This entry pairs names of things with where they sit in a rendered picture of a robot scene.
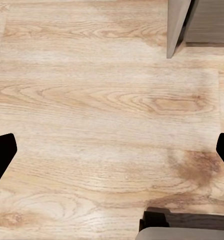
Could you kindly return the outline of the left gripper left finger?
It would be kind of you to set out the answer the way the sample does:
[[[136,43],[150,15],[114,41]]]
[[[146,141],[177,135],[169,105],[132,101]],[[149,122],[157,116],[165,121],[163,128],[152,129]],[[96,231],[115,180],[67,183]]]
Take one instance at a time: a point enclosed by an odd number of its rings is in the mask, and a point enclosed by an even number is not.
[[[0,136],[0,179],[17,151],[17,143],[13,133]]]

